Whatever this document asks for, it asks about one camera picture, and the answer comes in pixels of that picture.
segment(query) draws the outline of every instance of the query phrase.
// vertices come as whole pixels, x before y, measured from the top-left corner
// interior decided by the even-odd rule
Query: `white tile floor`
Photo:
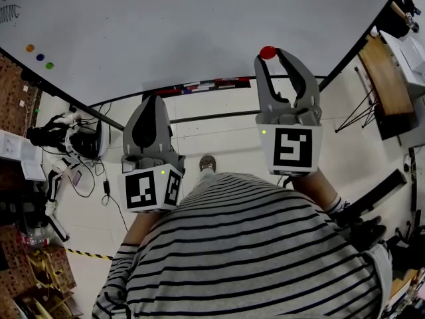
[[[354,71],[356,64],[358,62],[354,60],[321,94],[324,137],[319,164],[340,194],[351,201],[358,199],[394,169],[402,169],[405,154],[396,138],[385,142],[381,140],[374,122],[365,129],[361,129],[360,123],[357,123],[338,134],[335,133],[335,128],[365,97],[364,88]],[[295,93],[288,80],[277,80],[274,84],[282,95],[290,100],[294,99]],[[141,97],[133,97],[114,102],[108,116],[125,124],[140,101]],[[167,98],[165,103],[171,120],[259,109],[254,84],[252,88],[240,90]],[[43,94],[37,125],[46,124],[52,116],[66,111],[67,108],[66,103],[58,98]],[[187,195],[196,183],[199,159],[205,154],[215,156],[219,171],[253,173],[272,183],[278,180],[277,176],[270,175],[267,171],[253,116],[177,124],[173,126],[173,133],[175,149],[187,156],[185,164],[187,172],[183,179],[181,198]],[[110,180],[111,194],[117,201],[119,195],[116,176],[121,172],[122,154],[122,135],[119,131],[113,130],[112,144],[103,161]],[[425,150],[420,154],[425,166]],[[46,172],[50,169],[47,159],[44,160],[44,168]],[[78,188],[81,193],[88,193],[92,186],[91,175],[84,170],[82,173]],[[420,174],[422,174],[421,167],[418,169],[418,175]],[[65,243],[66,247],[114,255],[122,242],[126,232],[117,206],[112,202],[106,207],[101,204],[103,179],[103,176],[96,178],[96,188],[88,199],[77,196],[69,181],[66,179],[63,181],[57,197],[59,206],[56,215],[70,234],[70,240]],[[404,227],[410,216],[409,207],[408,184],[367,217],[381,215],[388,227],[387,236],[390,237],[396,227]],[[124,213],[124,218],[127,226],[130,226],[134,215]],[[110,263],[72,254],[68,257],[77,281],[74,290],[76,301],[85,317],[89,318]]]

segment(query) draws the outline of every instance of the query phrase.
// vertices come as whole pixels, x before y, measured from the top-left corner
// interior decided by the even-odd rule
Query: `person in black shirt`
[[[401,38],[409,32],[406,13],[413,15],[414,3],[412,0],[393,0],[377,21],[377,28],[396,38]]]

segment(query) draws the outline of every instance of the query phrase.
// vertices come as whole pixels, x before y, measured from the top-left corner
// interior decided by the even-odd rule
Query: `whiteboard frame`
[[[336,77],[337,75],[355,58],[355,56],[360,52],[360,50],[364,47],[366,44],[366,36],[370,33],[373,26],[376,24],[377,19],[380,17],[382,12],[389,7],[392,0],[388,0],[384,7],[381,9],[380,13],[374,18],[371,25],[367,28],[367,30],[363,33],[361,38],[354,44],[354,46],[349,50],[349,52],[343,57],[343,59],[339,62],[339,64],[331,71],[330,74],[328,74],[323,81],[319,84],[319,90],[320,92],[323,91]],[[70,96],[69,94],[65,93],[65,91],[62,91],[55,85],[51,84],[47,80],[45,80],[43,77],[39,76],[35,72],[33,72],[31,69],[29,69],[27,66],[23,65],[21,62],[19,62],[16,58],[11,56],[8,52],[3,50],[0,47],[0,53],[10,59],[12,62],[14,62],[16,65],[20,66],[23,69],[23,72],[25,74],[31,76],[30,84],[32,83],[33,86],[36,86],[37,88],[41,89],[43,92],[46,92],[47,94],[50,94],[51,96],[57,96],[60,99],[64,100],[65,102],[70,103],[71,105],[75,106],[76,108],[79,108],[80,110],[86,112],[87,114],[107,123],[108,125],[112,126],[113,128],[116,128],[120,131],[124,130],[124,126],[117,123],[116,121],[112,120],[111,118],[101,114],[99,111],[93,109],[95,106],[99,106],[101,104],[106,104],[109,102],[115,102],[117,100],[131,98],[134,96],[150,96],[158,91],[161,90],[169,90],[172,89],[174,86],[164,86],[163,88],[156,88],[153,90],[146,90],[141,92],[136,92],[133,94],[128,94],[125,96],[120,96],[117,98],[109,99],[97,104],[93,104],[90,106],[87,106],[83,103],[81,103],[79,100],[75,99],[74,97]],[[271,76],[272,78],[288,78],[288,76]],[[196,117],[196,118],[185,118],[184,120],[175,120],[174,123],[180,123],[180,122],[191,122],[194,120],[202,120],[202,119],[213,119],[213,118],[222,118],[222,117],[229,117],[229,116],[243,116],[246,114],[255,114],[259,113],[259,110],[253,110],[253,111],[244,111],[244,112],[233,112],[231,114],[217,114],[217,115],[210,115],[205,117]]]

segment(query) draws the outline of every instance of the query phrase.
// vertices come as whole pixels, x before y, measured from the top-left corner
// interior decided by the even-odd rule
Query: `hazard tape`
[[[114,259],[113,257],[110,257],[109,255],[100,255],[100,254],[92,254],[92,253],[87,253],[87,252],[80,252],[80,251],[75,251],[74,249],[68,249],[68,248],[65,248],[65,251],[67,251],[69,253],[84,255],[85,257],[92,257],[92,258],[99,258],[99,259],[106,259],[106,260],[113,260]]]

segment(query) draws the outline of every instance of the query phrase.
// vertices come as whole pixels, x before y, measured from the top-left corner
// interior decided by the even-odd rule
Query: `wooden tabletop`
[[[359,58],[371,80],[385,116],[414,111],[401,73],[381,38],[367,37]]]

